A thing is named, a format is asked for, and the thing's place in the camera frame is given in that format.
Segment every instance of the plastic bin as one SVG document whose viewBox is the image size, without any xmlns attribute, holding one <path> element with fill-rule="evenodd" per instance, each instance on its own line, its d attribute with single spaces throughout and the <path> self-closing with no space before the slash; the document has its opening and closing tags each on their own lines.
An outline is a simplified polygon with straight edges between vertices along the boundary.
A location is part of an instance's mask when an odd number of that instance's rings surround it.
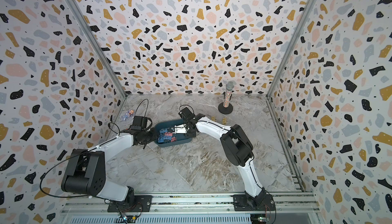
<svg viewBox="0 0 392 224">
<path fill-rule="evenodd" d="M 161 122 L 157 123 L 155 125 L 155 132 L 159 135 L 159 130 L 161 129 L 166 129 L 166 128 L 171 128 L 176 125 L 181 125 L 184 124 L 184 121 L 182 119 L 177 119 L 177 120 L 172 120 L 172 121 L 166 121 L 166 122 Z M 184 144 L 184 143 L 189 143 L 192 141 L 192 138 L 186 138 L 184 134 L 176 134 L 176 141 L 175 142 L 164 142 L 164 143 L 158 143 L 158 139 L 154 140 L 154 142 L 161 148 L 169 147 L 169 146 L 175 146 L 179 144 Z"/>
</svg>

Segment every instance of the microphone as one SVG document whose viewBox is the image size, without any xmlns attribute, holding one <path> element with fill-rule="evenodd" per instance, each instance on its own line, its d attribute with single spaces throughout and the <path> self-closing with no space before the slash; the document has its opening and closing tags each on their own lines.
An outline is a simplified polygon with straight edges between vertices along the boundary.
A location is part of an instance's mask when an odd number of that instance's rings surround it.
<svg viewBox="0 0 392 224">
<path fill-rule="evenodd" d="M 218 106 L 218 110 L 222 114 L 230 114 L 233 111 L 233 106 L 230 104 L 231 93 L 233 92 L 233 89 L 234 89 L 234 83 L 232 81 L 227 82 L 225 98 L 223 102 Z"/>
</svg>

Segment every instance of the marble floor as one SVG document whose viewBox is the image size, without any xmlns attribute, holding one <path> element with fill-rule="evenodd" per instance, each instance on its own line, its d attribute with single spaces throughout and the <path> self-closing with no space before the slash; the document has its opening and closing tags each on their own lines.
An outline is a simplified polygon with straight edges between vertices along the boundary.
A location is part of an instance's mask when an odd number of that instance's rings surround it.
<svg viewBox="0 0 392 224">
<path fill-rule="evenodd" d="M 223 115 L 218 111 L 218 95 L 129 95 L 116 124 L 128 128 L 132 120 L 123 120 L 129 109 L 136 110 L 149 99 L 146 116 L 159 122 L 179 119 L 179 106 L 191 105 L 195 114 L 215 117 L 218 123 L 238 124 L 253 144 L 254 165 L 263 186 L 269 192 L 293 192 L 291 177 L 281 143 L 262 96 L 233 96 L 234 110 Z M 136 115 L 143 115 L 146 102 Z M 136 192 L 242 192 L 244 183 L 238 169 L 225 156 L 221 142 L 198 133 L 192 142 L 160 148 L 154 142 L 124 150 L 106 165 L 107 176 L 114 182 L 131 186 Z"/>
</svg>

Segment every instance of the terrazzo wallpaper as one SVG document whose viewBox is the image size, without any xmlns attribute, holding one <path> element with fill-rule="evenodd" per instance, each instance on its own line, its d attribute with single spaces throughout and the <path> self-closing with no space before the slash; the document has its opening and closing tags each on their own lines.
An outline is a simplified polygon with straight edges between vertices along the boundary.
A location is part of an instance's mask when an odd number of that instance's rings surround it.
<svg viewBox="0 0 392 224">
<path fill-rule="evenodd" d="M 307 0 L 76 0 L 127 93 L 265 93 Z"/>
<path fill-rule="evenodd" d="M 317 0 L 272 95 L 326 223 L 392 223 L 392 0 Z"/>
<path fill-rule="evenodd" d="M 65 199 L 39 182 L 103 140 L 122 98 L 64 0 L 0 5 L 0 223 L 56 223 Z M 43 189 L 60 189 L 66 164 Z"/>
</svg>

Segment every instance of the cable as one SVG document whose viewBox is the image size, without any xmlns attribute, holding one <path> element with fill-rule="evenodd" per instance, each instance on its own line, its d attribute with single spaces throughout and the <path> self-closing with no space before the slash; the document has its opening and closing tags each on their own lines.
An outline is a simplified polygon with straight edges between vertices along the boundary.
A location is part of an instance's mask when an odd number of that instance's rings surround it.
<svg viewBox="0 0 392 224">
<path fill-rule="evenodd" d="M 104 142 L 104 143 L 102 143 L 102 144 L 100 144 L 99 146 L 102 146 L 103 144 L 108 143 L 108 142 L 110 142 L 110 141 L 112 141 L 112 140 L 114 140 L 114 138 L 111 139 L 111 140 L 108 140 L 108 141 L 106 141 L 106 142 Z M 77 197 L 87 197 L 87 196 L 90 196 L 90 195 L 78 195 L 78 196 L 62 197 L 62 196 L 52 195 L 52 194 L 49 194 L 49 193 L 45 192 L 45 191 L 42 189 L 42 182 L 43 182 L 44 178 L 46 177 L 46 175 L 47 175 L 52 169 L 54 169 L 57 165 L 59 165 L 59 164 L 61 164 L 61 163 L 64 163 L 65 161 L 70 160 L 71 158 L 79 157 L 79 156 L 81 156 L 81 155 L 83 155 L 83 154 L 85 154 L 85 153 L 88 153 L 88 152 L 90 152 L 90 151 L 93 151 L 93 150 L 96 150 L 96 147 L 94 147 L 94 148 L 92 148 L 92 149 L 90 149 L 90 150 L 88 150 L 88 151 L 85 151 L 85 152 L 83 152 L 83 153 L 80 153 L 80 154 L 78 154 L 78 155 L 75 155 L 75 156 L 69 157 L 69 158 L 67 158 L 67 159 L 64 159 L 64 160 L 61 161 L 60 163 L 57 163 L 55 166 L 53 166 L 52 168 L 50 168 L 50 169 L 49 169 L 46 173 L 44 173 L 44 174 L 42 175 L 42 177 L 41 177 L 41 181 L 40 181 L 40 190 L 41 190 L 41 192 L 45 193 L 45 194 L 48 195 L 48 196 L 55 197 L 55 198 L 77 198 Z"/>
<path fill-rule="evenodd" d="M 144 116 L 146 116 L 146 113 L 147 113 L 147 109 L 148 109 L 148 99 L 144 99 L 144 100 L 142 100 L 141 101 L 141 103 L 138 105 L 138 107 L 136 108 L 136 111 L 135 111 L 135 113 L 133 114 L 134 116 L 136 115 L 136 112 L 138 111 L 138 108 L 140 107 L 140 105 L 143 103 L 143 101 L 147 101 L 147 107 L 146 107 L 146 111 L 145 111 L 145 113 L 144 113 Z"/>
<path fill-rule="evenodd" d="M 123 219 L 124 223 L 127 223 L 126 221 L 128 220 L 128 218 L 126 216 L 123 216 L 122 212 L 120 211 L 120 208 L 118 207 L 117 203 L 115 201 L 112 201 L 112 203 L 114 203 L 117 207 L 118 212 L 120 213 L 121 218 Z"/>
<path fill-rule="evenodd" d="M 249 168 L 251 169 L 251 173 L 252 173 L 252 176 L 253 176 L 254 181 L 256 182 L 256 185 L 257 185 L 258 187 L 260 187 L 259 184 L 257 184 L 256 177 L 254 177 L 254 174 L 253 174 L 253 171 L 252 171 L 251 162 L 252 162 L 253 160 L 254 160 L 254 155 L 253 155 L 253 158 L 249 161 Z"/>
<path fill-rule="evenodd" d="M 237 206 L 237 207 L 248 207 L 249 206 L 249 204 L 241 205 L 241 204 L 236 204 L 236 203 L 233 203 L 233 205 Z"/>
<path fill-rule="evenodd" d="M 275 201 L 274 201 L 274 207 L 275 207 L 275 219 L 274 219 L 274 221 L 271 223 L 271 224 L 274 224 L 274 222 L 276 221 L 276 203 L 275 203 Z"/>
<path fill-rule="evenodd" d="M 140 209 L 140 214 L 136 218 L 139 218 L 141 216 L 141 213 L 143 212 L 143 205 L 140 202 L 138 202 L 138 204 L 140 204 L 141 209 Z"/>
<path fill-rule="evenodd" d="M 81 165 L 82 163 L 84 163 L 87 160 L 87 158 L 84 158 L 83 160 L 81 160 L 78 164 L 76 164 L 76 168 Z"/>
<path fill-rule="evenodd" d="M 111 124 L 112 122 L 109 122 L 108 124 L 107 124 L 107 126 L 109 127 L 109 129 L 111 130 L 111 131 L 113 131 L 114 133 L 116 133 L 114 130 L 112 130 L 112 128 L 110 128 L 110 125 L 109 124 Z M 117 124 L 115 124 L 115 123 L 113 123 L 117 128 L 118 128 L 118 135 L 120 135 L 120 128 L 117 126 Z"/>
<path fill-rule="evenodd" d="M 179 110 L 180 111 L 181 111 L 181 107 L 183 107 L 183 106 L 189 106 L 192 109 L 192 113 L 195 114 L 195 111 L 193 110 L 193 108 L 190 105 L 181 105 L 181 106 L 179 106 Z"/>
<path fill-rule="evenodd" d="M 271 209 L 266 204 L 264 204 L 264 206 L 265 206 L 265 217 L 267 217 L 267 208 L 268 208 L 270 212 L 270 217 L 268 219 L 271 219 Z"/>
</svg>

